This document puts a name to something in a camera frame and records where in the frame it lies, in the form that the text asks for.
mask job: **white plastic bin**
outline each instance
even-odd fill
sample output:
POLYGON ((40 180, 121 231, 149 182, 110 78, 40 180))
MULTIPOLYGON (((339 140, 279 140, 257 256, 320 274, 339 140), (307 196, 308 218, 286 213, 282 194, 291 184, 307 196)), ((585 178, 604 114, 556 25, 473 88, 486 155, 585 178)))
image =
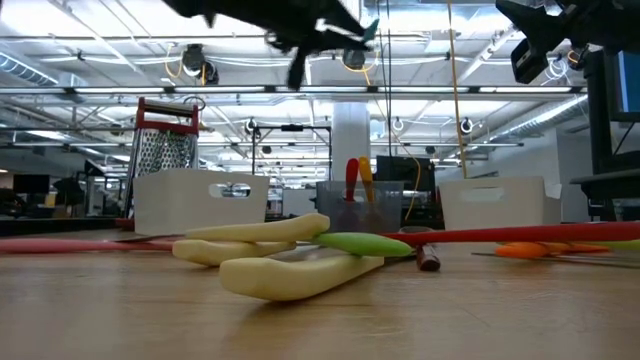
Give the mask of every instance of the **white plastic bin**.
POLYGON ((196 169, 168 169, 133 183, 136 233, 183 234, 194 228, 264 222, 269 178, 196 169), (223 189, 246 189, 224 197, 223 189))
POLYGON ((552 225, 561 221, 560 193, 548 197, 544 179, 495 177, 440 184, 447 230, 552 225))

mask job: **clear plastic container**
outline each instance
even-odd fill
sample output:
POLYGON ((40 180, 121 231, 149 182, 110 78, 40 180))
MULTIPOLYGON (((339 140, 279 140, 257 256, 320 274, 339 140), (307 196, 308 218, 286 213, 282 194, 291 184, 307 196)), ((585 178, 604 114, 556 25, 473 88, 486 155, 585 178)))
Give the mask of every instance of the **clear plastic container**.
POLYGON ((373 183, 374 201, 367 201, 361 182, 356 185, 354 202, 347 202, 346 182, 323 181, 317 184, 318 212, 331 219, 329 232, 398 232, 402 217, 404 183, 377 181, 373 183))

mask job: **table surface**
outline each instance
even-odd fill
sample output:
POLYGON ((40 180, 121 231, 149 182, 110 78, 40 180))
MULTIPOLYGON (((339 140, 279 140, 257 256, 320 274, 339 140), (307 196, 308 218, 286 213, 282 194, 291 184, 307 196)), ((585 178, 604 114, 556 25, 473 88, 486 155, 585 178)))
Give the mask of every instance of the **table surface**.
POLYGON ((289 304, 167 253, 0 255, 0 359, 638 359, 640 270, 478 249, 491 246, 441 246, 440 273, 397 263, 289 304))

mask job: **yellow utensil handle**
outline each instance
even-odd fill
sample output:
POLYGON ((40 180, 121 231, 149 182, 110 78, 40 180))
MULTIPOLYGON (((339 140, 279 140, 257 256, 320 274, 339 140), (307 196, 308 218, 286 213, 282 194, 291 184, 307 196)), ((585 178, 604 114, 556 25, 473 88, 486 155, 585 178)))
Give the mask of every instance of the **yellow utensil handle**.
POLYGON ((371 163, 369 158, 361 156, 360 162, 360 177, 362 177, 362 184, 364 185, 364 191, 367 193, 367 201, 373 202, 373 174, 371 173, 371 163))

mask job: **pillar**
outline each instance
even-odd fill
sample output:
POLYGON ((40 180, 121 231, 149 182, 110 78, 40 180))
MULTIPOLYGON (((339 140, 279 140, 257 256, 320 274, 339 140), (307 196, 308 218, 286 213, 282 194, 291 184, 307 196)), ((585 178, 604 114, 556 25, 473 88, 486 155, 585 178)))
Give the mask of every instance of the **pillar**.
POLYGON ((367 103, 334 103, 331 126, 332 180, 345 180, 349 159, 371 156, 369 125, 367 103))

